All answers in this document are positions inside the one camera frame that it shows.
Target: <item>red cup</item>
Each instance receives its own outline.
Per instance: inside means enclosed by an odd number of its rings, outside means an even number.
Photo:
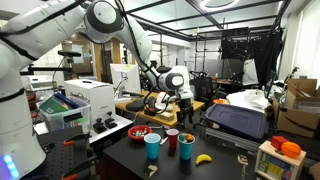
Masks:
[[[169,129],[167,130],[167,135],[169,139],[169,147],[176,148],[177,140],[178,140],[179,131],[177,129]]]

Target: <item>wooden box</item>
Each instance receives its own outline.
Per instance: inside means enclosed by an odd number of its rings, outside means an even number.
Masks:
[[[270,141],[265,141],[258,150],[256,173],[267,179],[299,179],[306,152],[290,158],[276,152]]]

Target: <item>white box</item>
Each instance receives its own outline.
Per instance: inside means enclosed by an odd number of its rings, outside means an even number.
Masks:
[[[296,158],[290,158],[276,152],[270,141],[265,141],[258,150],[255,171],[270,179],[299,179],[306,152]]]
[[[76,79],[65,81],[66,96],[76,96],[83,98],[91,105],[90,129],[98,118],[104,120],[109,118],[108,112],[112,112],[111,117],[115,118],[115,103],[113,85],[87,79]]]

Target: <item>banana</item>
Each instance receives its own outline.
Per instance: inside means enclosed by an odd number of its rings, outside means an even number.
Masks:
[[[196,160],[196,165],[199,165],[202,161],[206,161],[206,162],[211,162],[212,159],[209,155],[207,154],[201,154],[197,157],[197,160]]]

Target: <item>ceiling light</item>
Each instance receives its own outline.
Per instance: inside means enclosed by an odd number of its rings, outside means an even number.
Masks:
[[[219,11],[219,10],[222,10],[222,9],[227,9],[227,8],[230,8],[232,6],[234,6],[235,4],[237,4],[239,2],[239,0],[232,0],[231,2],[228,2],[226,4],[223,4],[223,5],[218,5],[218,6],[209,6],[207,5],[210,1],[214,1],[214,0],[204,0],[200,3],[200,7],[204,10],[207,10],[207,11]]]

